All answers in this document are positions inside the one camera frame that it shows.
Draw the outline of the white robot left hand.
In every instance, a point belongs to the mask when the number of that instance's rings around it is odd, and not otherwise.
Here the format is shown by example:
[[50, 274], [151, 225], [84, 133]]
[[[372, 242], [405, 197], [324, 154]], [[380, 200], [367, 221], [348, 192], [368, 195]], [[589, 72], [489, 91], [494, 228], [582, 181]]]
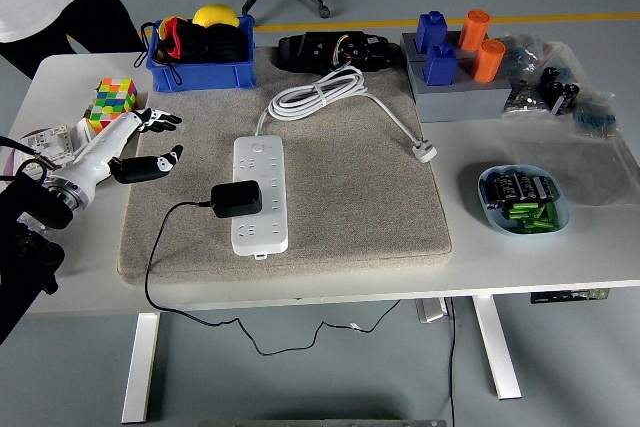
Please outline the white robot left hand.
[[174, 114], [151, 108], [126, 112], [97, 134], [72, 163], [51, 174], [45, 185], [75, 210], [88, 207], [96, 186], [110, 176], [121, 184], [164, 177], [177, 164], [182, 146], [159, 156], [122, 160], [119, 155], [134, 133], [174, 131], [181, 122]]

